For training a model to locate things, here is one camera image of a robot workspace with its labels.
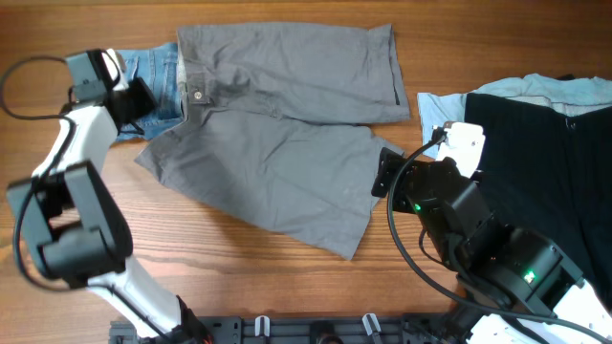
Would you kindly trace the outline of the black garment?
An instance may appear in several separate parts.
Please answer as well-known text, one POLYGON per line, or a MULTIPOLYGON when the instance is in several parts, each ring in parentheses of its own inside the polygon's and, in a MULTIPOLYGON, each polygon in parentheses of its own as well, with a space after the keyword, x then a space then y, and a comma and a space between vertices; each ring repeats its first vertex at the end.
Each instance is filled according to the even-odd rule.
POLYGON ((565 116, 482 94, 465 121, 484 131, 480 190, 507 224, 549 237, 611 303, 611 110, 565 116))

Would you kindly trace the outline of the grey cotton shorts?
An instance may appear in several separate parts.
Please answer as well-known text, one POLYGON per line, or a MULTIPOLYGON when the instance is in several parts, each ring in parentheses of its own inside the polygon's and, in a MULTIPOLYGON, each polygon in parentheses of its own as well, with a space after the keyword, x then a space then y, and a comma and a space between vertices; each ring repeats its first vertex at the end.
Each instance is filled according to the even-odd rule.
POLYGON ((388 142, 409 119, 390 25, 184 26, 184 121, 137 162, 161 184, 253 226, 351 259, 388 142))

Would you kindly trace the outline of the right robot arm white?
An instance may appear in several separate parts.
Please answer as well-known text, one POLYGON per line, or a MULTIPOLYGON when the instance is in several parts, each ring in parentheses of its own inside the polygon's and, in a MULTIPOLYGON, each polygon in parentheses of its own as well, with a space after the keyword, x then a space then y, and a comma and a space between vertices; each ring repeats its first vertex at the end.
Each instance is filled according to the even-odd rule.
POLYGON ((456 302, 438 340, 463 343, 608 343, 611 317, 579 267, 551 239, 501 223, 477 183, 452 158, 419 161, 387 148, 372 193, 387 199, 394 244, 428 285, 456 302), (396 213, 418 216, 437 262, 455 272, 460 296, 424 272, 405 248, 396 213))

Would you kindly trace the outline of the light blue shirt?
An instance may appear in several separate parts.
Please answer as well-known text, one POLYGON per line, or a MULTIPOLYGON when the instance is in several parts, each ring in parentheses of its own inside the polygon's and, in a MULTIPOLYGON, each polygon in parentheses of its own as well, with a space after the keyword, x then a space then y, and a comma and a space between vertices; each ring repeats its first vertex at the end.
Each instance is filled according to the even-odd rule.
MULTIPOLYGON (((544 106, 571 119, 585 119, 592 111, 611 107, 611 82, 596 76, 560 80, 530 74, 500 79, 485 84, 474 92, 544 106)), ((432 93, 419 93, 417 102, 423 142, 431 139, 434 127, 447 121, 465 120, 465 94, 437 96, 432 93)))

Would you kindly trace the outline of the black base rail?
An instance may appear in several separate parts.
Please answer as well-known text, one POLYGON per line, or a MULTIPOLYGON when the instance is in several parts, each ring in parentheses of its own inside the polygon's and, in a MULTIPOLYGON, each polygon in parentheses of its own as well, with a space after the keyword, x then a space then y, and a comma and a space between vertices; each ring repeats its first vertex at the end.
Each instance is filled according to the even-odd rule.
MULTIPOLYGON (((202 317, 202 323, 220 344, 309 344, 314 318, 272 318, 270 334, 255 333, 255 320, 239 316, 202 317)), ((444 316, 440 313, 405 313, 398 317, 380 317, 380 331, 369 334, 360 317, 335 317, 327 320, 345 344, 440 343, 444 316)))

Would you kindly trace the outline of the folded blue denim shorts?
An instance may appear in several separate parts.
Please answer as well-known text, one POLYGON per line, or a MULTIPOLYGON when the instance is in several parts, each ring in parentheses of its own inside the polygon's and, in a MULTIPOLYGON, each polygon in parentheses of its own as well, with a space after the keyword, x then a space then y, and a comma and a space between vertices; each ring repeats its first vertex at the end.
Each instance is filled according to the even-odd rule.
POLYGON ((148 50, 119 50, 128 80, 141 77, 152 92, 158 106, 139 118, 140 132, 126 124, 117 141, 134 139, 152 140, 162 132, 180 124, 183 119, 181 97, 177 86, 178 45, 174 42, 148 50))

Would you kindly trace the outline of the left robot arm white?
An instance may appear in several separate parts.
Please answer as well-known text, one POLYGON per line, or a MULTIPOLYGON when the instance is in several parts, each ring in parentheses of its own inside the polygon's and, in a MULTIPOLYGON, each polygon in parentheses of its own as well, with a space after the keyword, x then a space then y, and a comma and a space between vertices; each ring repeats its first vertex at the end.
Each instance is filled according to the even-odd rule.
POLYGON ((185 302, 163 288, 133 254, 129 226, 100 176, 123 124, 151 112, 156 101, 139 78, 81 84, 56 115, 60 132, 47 159, 28 179, 11 183, 15 217, 13 255, 25 272, 25 245, 41 281, 52 290, 87 290, 103 298, 134 326, 144 343, 207 343, 204 327, 185 302))

